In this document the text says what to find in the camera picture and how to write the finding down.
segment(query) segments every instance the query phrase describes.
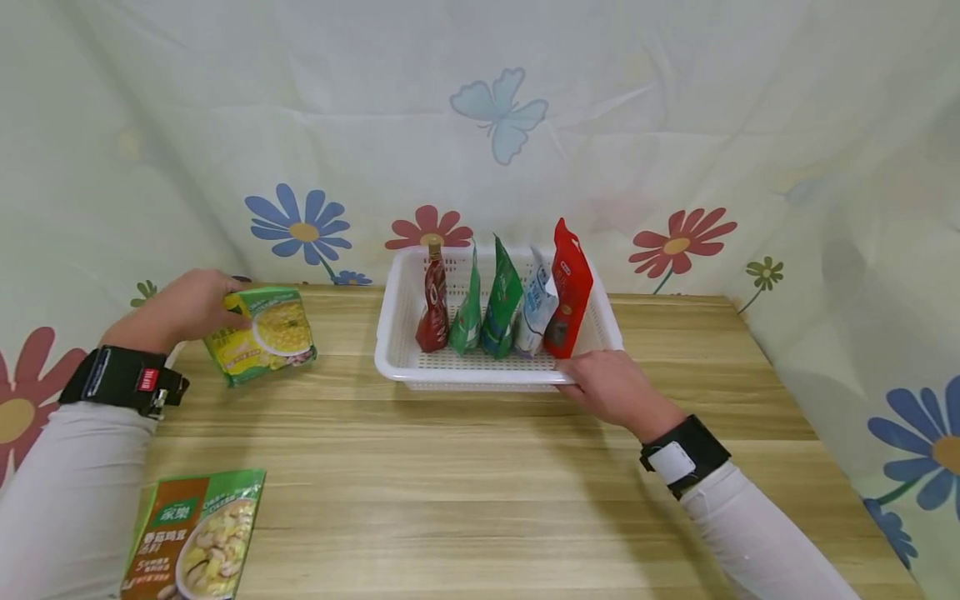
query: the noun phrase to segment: red bottle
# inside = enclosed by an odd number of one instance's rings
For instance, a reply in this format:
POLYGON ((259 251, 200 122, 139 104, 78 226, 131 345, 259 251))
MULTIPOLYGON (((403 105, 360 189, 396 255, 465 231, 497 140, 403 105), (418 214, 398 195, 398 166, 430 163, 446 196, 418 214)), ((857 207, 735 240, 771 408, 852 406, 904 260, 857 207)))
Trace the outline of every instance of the red bottle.
POLYGON ((446 347, 446 335, 450 330, 449 316, 446 314, 446 271, 444 258, 440 254, 440 244, 429 246, 430 264, 423 278, 426 294, 426 308, 417 326, 417 343, 424 352, 436 352, 446 347))

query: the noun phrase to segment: black wristband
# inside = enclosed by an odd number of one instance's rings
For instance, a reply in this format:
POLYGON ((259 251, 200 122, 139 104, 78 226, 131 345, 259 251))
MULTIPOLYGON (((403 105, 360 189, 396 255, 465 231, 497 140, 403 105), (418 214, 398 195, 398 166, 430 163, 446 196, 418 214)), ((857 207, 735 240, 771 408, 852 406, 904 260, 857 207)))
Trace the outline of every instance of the black wristband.
POLYGON ((713 437, 696 415, 690 415, 664 435, 645 444, 640 462, 648 471, 657 471, 678 500, 686 490, 700 483, 708 475, 730 460, 730 452, 713 437), (660 469, 650 459, 664 463, 660 469))
POLYGON ((167 357, 103 346, 90 352, 60 393, 60 404, 81 400, 130 408, 142 417, 162 419, 163 407, 180 405, 190 382, 166 369, 167 357))

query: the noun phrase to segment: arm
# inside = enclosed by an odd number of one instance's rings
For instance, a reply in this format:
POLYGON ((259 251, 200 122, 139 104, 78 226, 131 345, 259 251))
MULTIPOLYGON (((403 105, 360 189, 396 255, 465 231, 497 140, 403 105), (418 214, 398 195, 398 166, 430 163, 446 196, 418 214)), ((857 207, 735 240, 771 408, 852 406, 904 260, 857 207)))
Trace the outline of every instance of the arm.
MULTIPOLYGON (((684 421, 621 350, 595 351, 558 369, 576 385, 561 392, 601 420, 649 444, 684 421)), ((855 600, 856 593, 777 506, 727 462, 687 490, 681 505, 742 600, 855 600)))
MULTIPOLYGON (((236 289, 218 271, 191 271, 117 322, 101 345, 169 354, 180 341, 248 326, 223 307, 236 289)), ((51 415, 0 497, 3 597, 119 597, 155 430, 133 410, 91 402, 51 415)))

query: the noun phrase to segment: fabric backdrop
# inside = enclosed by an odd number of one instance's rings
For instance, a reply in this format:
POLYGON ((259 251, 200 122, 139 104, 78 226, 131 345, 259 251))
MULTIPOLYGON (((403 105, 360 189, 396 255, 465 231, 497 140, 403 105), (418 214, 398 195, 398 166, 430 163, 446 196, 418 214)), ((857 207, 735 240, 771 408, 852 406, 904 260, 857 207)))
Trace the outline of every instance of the fabric backdrop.
POLYGON ((611 292, 730 297, 953 598, 958 26, 948 0, 5 3, 0 482, 79 348, 191 267, 382 285, 396 249, 548 248, 565 216, 611 292))

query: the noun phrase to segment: hand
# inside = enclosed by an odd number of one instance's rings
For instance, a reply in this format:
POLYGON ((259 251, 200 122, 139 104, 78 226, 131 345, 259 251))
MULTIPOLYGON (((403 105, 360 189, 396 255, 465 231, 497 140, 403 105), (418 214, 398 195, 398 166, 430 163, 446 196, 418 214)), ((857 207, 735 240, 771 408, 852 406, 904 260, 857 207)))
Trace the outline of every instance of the hand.
POLYGON ((224 296, 243 283, 215 269, 194 269, 115 323, 101 346, 169 354, 174 346, 222 329, 249 329, 250 320, 224 308, 224 296))
POLYGON ((623 350, 593 350, 557 361, 576 381, 557 389, 596 418, 626 427, 648 444, 684 422, 686 415, 658 392, 623 350))

